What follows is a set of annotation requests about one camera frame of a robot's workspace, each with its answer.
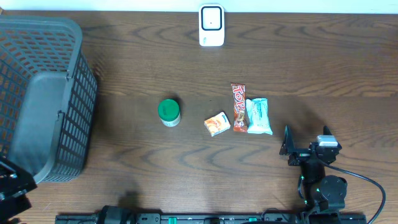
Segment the green lid jar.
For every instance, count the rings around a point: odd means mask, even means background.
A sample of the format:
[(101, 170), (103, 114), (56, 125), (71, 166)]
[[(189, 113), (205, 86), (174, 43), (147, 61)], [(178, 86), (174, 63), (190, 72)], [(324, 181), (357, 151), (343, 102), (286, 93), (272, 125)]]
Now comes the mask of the green lid jar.
[(167, 127), (174, 127), (181, 120), (179, 104), (173, 99), (166, 99), (159, 103), (158, 115), (161, 122)]

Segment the small orange box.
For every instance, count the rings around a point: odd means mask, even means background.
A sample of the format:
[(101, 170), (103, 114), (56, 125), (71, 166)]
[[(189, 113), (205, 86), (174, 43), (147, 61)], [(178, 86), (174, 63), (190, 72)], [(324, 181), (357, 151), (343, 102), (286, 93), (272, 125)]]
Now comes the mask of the small orange box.
[(231, 127), (231, 124), (223, 111), (205, 120), (204, 125), (209, 131), (211, 137), (216, 136)]

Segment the light green tissue pack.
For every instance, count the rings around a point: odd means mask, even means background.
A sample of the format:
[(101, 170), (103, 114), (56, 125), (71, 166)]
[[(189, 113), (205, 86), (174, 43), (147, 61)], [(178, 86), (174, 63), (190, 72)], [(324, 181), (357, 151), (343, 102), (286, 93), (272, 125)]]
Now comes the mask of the light green tissue pack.
[(267, 98), (247, 99), (246, 110), (249, 118), (249, 134), (273, 135), (268, 116)]

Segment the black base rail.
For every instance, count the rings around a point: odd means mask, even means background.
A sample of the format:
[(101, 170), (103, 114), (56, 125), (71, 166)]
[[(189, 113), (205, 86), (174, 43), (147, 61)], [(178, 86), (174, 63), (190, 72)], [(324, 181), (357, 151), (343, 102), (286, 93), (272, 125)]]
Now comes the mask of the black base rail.
[(308, 220), (303, 215), (284, 213), (271, 208), (262, 214), (160, 214), (135, 213), (125, 208), (105, 206), (92, 214), (64, 214), (55, 217), (55, 224), (240, 224), (240, 223), (340, 223), (364, 224), (366, 217), (357, 214), (314, 214)]

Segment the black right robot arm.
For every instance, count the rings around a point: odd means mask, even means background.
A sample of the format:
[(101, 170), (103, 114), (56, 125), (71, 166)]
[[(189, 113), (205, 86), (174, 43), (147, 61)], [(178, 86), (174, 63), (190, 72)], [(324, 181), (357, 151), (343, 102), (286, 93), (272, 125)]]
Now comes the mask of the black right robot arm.
[(335, 212), (345, 207), (346, 180), (325, 173), (325, 167), (336, 161), (341, 149), (341, 144), (327, 126), (323, 127), (323, 134), (306, 148), (295, 147), (292, 131), (289, 126), (285, 127), (279, 154), (289, 157), (289, 166), (300, 167), (297, 191), (309, 210)]

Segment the grey plastic basket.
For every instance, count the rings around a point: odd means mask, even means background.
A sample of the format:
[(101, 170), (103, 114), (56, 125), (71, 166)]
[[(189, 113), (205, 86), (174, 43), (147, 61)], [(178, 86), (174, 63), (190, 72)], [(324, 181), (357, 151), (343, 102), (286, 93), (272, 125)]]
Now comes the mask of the grey plastic basket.
[(85, 164), (97, 81), (74, 21), (1, 17), (1, 155), (36, 182), (68, 182)]

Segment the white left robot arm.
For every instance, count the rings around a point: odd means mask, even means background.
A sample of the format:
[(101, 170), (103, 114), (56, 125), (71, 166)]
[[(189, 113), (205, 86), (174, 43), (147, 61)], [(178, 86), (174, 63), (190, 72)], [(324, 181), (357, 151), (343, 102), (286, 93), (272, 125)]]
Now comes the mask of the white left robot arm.
[(18, 223), (11, 218), (31, 208), (26, 194), (36, 188), (29, 172), (1, 156), (1, 223)]

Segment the red chocolate bar wrapper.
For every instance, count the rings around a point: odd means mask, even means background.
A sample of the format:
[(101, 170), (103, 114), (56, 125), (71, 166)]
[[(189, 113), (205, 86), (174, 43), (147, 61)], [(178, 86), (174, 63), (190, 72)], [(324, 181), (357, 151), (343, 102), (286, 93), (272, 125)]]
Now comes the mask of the red chocolate bar wrapper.
[(234, 99), (234, 124), (235, 132), (246, 133), (248, 124), (245, 118), (246, 112), (246, 86), (240, 83), (231, 84)]

